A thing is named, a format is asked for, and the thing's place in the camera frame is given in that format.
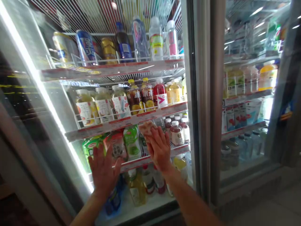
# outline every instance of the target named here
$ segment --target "bottle label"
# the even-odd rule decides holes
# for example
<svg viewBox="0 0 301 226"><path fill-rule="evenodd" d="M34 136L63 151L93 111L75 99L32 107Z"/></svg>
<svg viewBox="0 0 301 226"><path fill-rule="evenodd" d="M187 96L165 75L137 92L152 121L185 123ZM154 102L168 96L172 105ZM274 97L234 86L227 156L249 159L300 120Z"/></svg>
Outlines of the bottle label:
<svg viewBox="0 0 301 226"><path fill-rule="evenodd" d="M84 126L95 125L94 115L90 107L91 102L76 103L76 106Z"/></svg>
<svg viewBox="0 0 301 226"><path fill-rule="evenodd" d="M181 131L181 132L171 132L171 135L172 135L172 143L174 145L183 145L184 144L183 131Z"/></svg>
<svg viewBox="0 0 301 226"><path fill-rule="evenodd" d="M167 107L167 94L158 94L157 95L157 106L158 108Z"/></svg>
<svg viewBox="0 0 301 226"><path fill-rule="evenodd" d="M111 99L96 100L95 103L96 103L97 111L100 116L101 123L113 121L113 117L109 116L111 115L111 106L112 106Z"/></svg>
<svg viewBox="0 0 301 226"><path fill-rule="evenodd" d="M126 96L114 97L112 98L112 101L118 119L131 116L131 111L129 109L129 103Z"/></svg>
<svg viewBox="0 0 301 226"><path fill-rule="evenodd" d="M161 35L153 35L150 38L150 49L152 56L163 56L163 37Z"/></svg>
<svg viewBox="0 0 301 226"><path fill-rule="evenodd" d="M138 188L130 188L129 191L131 192L134 205L135 206L140 205L140 196L139 196Z"/></svg>

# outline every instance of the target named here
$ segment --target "soda can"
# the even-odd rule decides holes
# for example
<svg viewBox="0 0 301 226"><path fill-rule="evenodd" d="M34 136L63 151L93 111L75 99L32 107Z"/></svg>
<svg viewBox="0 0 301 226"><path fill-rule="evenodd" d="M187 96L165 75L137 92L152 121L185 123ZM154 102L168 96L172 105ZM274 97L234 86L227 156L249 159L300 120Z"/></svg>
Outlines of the soda can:
<svg viewBox="0 0 301 226"><path fill-rule="evenodd" d="M91 35L83 30L76 31L76 41L78 45L79 55L84 67L93 65L87 61L95 61L95 50Z"/></svg>
<svg viewBox="0 0 301 226"><path fill-rule="evenodd" d="M66 66L67 62L73 61L71 54L78 56L77 46L71 37L56 31L53 33L52 40L63 66Z"/></svg>

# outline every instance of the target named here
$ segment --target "refrigerator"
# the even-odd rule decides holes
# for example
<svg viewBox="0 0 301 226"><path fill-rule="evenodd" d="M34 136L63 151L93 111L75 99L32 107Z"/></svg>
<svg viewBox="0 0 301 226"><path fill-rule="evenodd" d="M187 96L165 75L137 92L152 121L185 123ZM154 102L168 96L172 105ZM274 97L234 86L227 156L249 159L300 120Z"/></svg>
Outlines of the refrigerator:
<svg viewBox="0 0 301 226"><path fill-rule="evenodd" d="M294 174L301 16L298 1L211 3L210 203L227 221Z"/></svg>
<svg viewBox="0 0 301 226"><path fill-rule="evenodd" d="M179 206L165 184L163 194L154 187L139 207L127 185L129 170L154 170L135 126L149 120L161 127L168 127L168 118L180 122L172 126L181 132L169 132L171 161L175 156L185 161L184 179L208 201L210 125L201 121L209 113L209 80L202 76L200 59L209 58L209 49L205 40L194 37L194 29L203 26L198 21L207 21L207 15L194 14L195 20L191 10L192 2L179 0L0 1L1 138L8 146L1 174L23 197L37 223L70 224L94 190L87 162L91 147L110 144L114 136L118 138L112 140L119 142L112 143L114 156L126 156L118 187L95 225L153 224L178 214ZM138 31L135 16L140 19ZM134 104L131 98L140 99ZM136 131L134 147L125 138L128 128ZM29 185L12 177L11 158L42 196L39 201L49 207L47 218L39 217L37 198L28 200L30 193L21 194ZM120 206L112 208L112 200Z"/></svg>

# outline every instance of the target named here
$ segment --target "plastic bottle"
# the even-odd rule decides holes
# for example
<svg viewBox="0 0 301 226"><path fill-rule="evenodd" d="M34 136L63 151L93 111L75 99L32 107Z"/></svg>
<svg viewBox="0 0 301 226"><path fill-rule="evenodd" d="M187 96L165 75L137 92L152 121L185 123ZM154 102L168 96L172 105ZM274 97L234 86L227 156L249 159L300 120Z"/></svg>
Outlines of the plastic bottle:
<svg viewBox="0 0 301 226"><path fill-rule="evenodd" d="M156 85L154 87L154 104L158 108L167 107L167 94L165 91L165 86L163 84L163 79L159 78L156 80Z"/></svg>
<svg viewBox="0 0 301 226"><path fill-rule="evenodd" d="M245 133L245 141L248 143L245 160L249 160L252 157L253 151L253 140L251 138L251 134Z"/></svg>
<svg viewBox="0 0 301 226"><path fill-rule="evenodd" d="M178 43L177 43L177 31L176 31L176 23L174 20L170 20L166 24L167 31L167 40L168 40L168 50L170 59L178 58Z"/></svg>
<svg viewBox="0 0 301 226"><path fill-rule="evenodd" d="M95 104L101 123L113 121L114 118L111 112L113 103L111 100L111 95L109 94L108 90L103 87L97 87L96 92Z"/></svg>
<svg viewBox="0 0 301 226"><path fill-rule="evenodd" d="M184 142L189 143L190 142L190 131L189 131L189 126L187 125L188 118L182 118L181 119L181 124L180 126L183 129L183 134L184 134Z"/></svg>
<svg viewBox="0 0 301 226"><path fill-rule="evenodd" d="M170 128L171 140L175 146L181 146L184 144L184 134L182 127L179 126L178 121L172 122L172 127Z"/></svg>
<svg viewBox="0 0 301 226"><path fill-rule="evenodd" d="M132 115L144 113L144 106L142 102L142 95L138 86L136 86L133 79L129 79L129 87L127 89L129 108Z"/></svg>
<svg viewBox="0 0 301 226"><path fill-rule="evenodd" d="M118 85L112 86L112 102L118 119L126 118L131 116L129 109L128 99L122 87Z"/></svg>
<svg viewBox="0 0 301 226"><path fill-rule="evenodd" d="M258 90L272 89L276 84L277 66L274 65L275 61L268 61L264 63L263 68L260 70L258 81Z"/></svg>
<svg viewBox="0 0 301 226"><path fill-rule="evenodd" d="M157 192L161 195L165 192L165 180L161 172L157 170L157 167L154 165L154 180L156 185Z"/></svg>
<svg viewBox="0 0 301 226"><path fill-rule="evenodd" d="M260 155L261 147L262 147L262 138L259 135L259 132L253 131L251 134L251 138L253 140L253 155Z"/></svg>
<svg viewBox="0 0 301 226"><path fill-rule="evenodd" d="M141 173L137 172L136 169L129 170L129 191L136 207L146 204L144 183Z"/></svg>
<svg viewBox="0 0 301 226"><path fill-rule="evenodd" d="M163 36L159 18L152 17L150 20L150 54L153 61L163 60Z"/></svg>
<svg viewBox="0 0 301 226"><path fill-rule="evenodd" d="M172 104L176 104L182 101L182 85L179 83L178 79L172 80L172 85L169 88L169 95L171 97Z"/></svg>
<svg viewBox="0 0 301 226"><path fill-rule="evenodd" d="M155 181L149 165L144 165L142 167L142 179L146 193L148 195L152 194L155 190Z"/></svg>
<svg viewBox="0 0 301 226"><path fill-rule="evenodd" d="M119 48L119 52L122 59L132 58L132 50L129 45L129 37L123 29L121 22L116 22L117 33L116 39Z"/></svg>
<svg viewBox="0 0 301 226"><path fill-rule="evenodd" d="M138 61L147 61L147 59L140 59L141 57L149 56L149 54L144 23L140 20L139 16L133 17L132 33L134 39L135 53L138 57Z"/></svg>
<svg viewBox="0 0 301 226"><path fill-rule="evenodd" d="M148 82L148 78L143 78L141 86L142 101L145 105L146 111L154 110L154 89L153 86Z"/></svg>
<svg viewBox="0 0 301 226"><path fill-rule="evenodd" d="M76 90L76 93L78 95L76 99L76 106L83 125L86 127L98 124L99 119L97 118L97 108L93 98L88 94L88 90L78 89Z"/></svg>

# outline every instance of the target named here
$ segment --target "blue bottle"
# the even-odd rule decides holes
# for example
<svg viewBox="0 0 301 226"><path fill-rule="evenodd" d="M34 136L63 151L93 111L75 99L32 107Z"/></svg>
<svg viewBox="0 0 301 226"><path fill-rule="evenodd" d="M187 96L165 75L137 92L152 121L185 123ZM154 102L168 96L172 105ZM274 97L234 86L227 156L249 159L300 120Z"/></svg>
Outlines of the blue bottle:
<svg viewBox="0 0 301 226"><path fill-rule="evenodd" d="M133 17L132 34L135 45L135 53L138 58L148 57L148 48L146 42L146 32L144 23L140 20L139 16ZM139 62L147 61L147 59L138 59Z"/></svg>

